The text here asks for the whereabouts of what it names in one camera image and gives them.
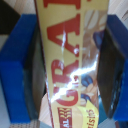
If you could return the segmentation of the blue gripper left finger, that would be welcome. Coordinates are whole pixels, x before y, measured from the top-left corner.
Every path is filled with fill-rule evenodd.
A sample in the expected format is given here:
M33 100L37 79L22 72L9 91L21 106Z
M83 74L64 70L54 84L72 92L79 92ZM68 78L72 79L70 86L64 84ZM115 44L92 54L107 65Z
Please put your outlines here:
M45 72L37 17L22 15L0 51L0 79L12 123L39 117Z

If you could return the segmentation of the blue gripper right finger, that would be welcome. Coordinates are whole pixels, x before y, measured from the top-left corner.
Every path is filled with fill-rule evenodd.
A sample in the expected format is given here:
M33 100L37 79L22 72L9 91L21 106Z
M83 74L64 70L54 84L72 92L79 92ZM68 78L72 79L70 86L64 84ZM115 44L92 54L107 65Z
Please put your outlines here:
M107 19L97 80L106 115L128 121L128 29L116 15Z

